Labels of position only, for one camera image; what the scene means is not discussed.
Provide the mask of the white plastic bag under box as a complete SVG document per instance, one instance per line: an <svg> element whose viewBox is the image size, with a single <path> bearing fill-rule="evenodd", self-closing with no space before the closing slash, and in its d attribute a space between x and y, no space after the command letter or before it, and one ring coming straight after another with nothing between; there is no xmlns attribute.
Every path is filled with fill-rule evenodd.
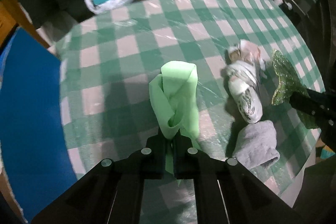
<svg viewBox="0 0 336 224"><path fill-rule="evenodd" d="M132 3L134 0L108 0L100 5L95 5L93 0L84 0L90 12L95 15L103 14L104 12L120 8L122 6Z"/></svg>

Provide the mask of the light green cloth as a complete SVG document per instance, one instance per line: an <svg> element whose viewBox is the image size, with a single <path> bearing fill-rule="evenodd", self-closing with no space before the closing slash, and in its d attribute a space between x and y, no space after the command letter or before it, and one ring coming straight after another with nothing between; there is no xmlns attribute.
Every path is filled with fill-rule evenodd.
<svg viewBox="0 0 336 224"><path fill-rule="evenodd" d="M173 139L180 132L199 149L199 110L197 105L197 66L169 61L149 83L150 104L163 136Z"/></svg>

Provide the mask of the green checkered tablecloth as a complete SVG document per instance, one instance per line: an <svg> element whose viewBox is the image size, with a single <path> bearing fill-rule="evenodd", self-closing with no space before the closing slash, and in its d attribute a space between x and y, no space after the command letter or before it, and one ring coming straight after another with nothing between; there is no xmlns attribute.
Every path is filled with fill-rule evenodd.
<svg viewBox="0 0 336 224"><path fill-rule="evenodd" d="M99 161L118 161L158 131L149 82L172 60L197 66L198 143L224 160L244 120L224 79L229 47L246 39L266 63L261 80L264 119L274 123L280 159L252 173L279 196L288 192L314 150L308 130L289 104L273 106L277 76L270 61L279 50L302 83L321 92L321 73L304 39L268 0L149 0L123 6L74 26L56 43L61 60L60 106L72 168L82 177Z"/></svg>

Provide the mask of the green glitter fabric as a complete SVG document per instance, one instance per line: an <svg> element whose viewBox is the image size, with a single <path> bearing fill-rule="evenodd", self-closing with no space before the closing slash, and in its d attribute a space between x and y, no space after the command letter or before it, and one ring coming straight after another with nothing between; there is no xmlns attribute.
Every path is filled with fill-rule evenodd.
<svg viewBox="0 0 336 224"><path fill-rule="evenodd" d="M271 99L272 105L289 103L294 92L309 97L306 86L302 84L294 66L280 51L274 50L272 52L271 61L278 78L278 87L276 87Z"/></svg>

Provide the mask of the blue-rimmed cardboard box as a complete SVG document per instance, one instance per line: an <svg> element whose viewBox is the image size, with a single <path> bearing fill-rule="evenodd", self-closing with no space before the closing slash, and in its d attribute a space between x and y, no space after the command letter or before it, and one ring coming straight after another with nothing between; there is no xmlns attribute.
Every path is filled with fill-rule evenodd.
<svg viewBox="0 0 336 224"><path fill-rule="evenodd" d="M1 87L1 150L28 222L77 180L60 114L60 60L19 28Z"/></svg>

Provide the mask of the small grey cloth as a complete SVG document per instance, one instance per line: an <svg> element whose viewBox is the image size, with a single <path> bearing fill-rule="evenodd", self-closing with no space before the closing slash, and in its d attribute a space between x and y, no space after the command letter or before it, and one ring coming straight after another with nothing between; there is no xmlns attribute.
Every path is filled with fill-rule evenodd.
<svg viewBox="0 0 336 224"><path fill-rule="evenodd" d="M280 159L276 135L270 120L249 124L238 133L232 157L247 169L268 168Z"/></svg>

